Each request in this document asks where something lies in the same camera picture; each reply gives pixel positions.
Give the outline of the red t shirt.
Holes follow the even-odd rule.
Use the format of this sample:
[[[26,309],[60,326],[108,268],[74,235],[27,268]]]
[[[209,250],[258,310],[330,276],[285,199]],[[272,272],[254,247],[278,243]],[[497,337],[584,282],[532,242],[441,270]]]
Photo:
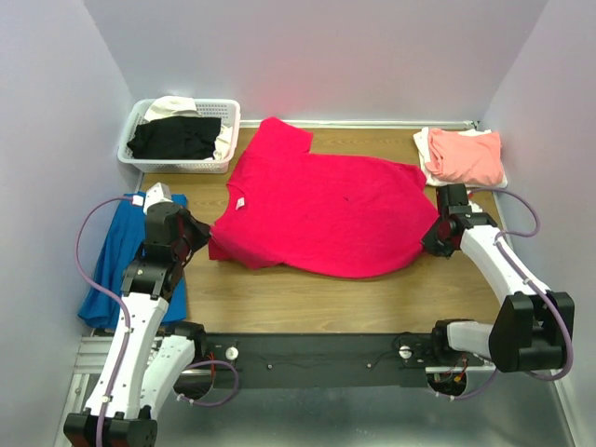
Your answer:
[[[338,278],[408,266],[438,217],[422,171],[370,156],[313,154],[312,140],[277,118],[261,123],[227,183],[210,259]]]

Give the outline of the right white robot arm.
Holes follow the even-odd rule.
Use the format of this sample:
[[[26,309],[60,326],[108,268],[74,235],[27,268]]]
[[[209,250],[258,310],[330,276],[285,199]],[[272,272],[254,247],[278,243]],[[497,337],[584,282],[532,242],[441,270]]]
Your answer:
[[[463,252],[491,286],[500,309],[492,324],[438,321],[428,342],[429,356],[447,365],[470,353],[491,361],[502,373],[560,380],[575,359],[574,300],[564,291],[554,291],[523,264],[506,241],[509,232],[487,212],[472,209],[471,194],[461,183],[437,189],[439,217],[423,237],[423,248],[445,258]]]

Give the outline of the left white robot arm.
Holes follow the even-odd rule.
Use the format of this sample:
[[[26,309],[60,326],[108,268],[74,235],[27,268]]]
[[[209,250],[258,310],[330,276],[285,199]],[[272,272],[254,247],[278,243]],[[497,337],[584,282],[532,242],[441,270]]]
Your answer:
[[[146,202],[145,239],[123,274],[115,334],[97,385],[63,433],[73,446],[152,446],[160,410],[185,367],[206,357],[204,329],[190,323],[155,339],[183,270],[210,228],[170,199]]]

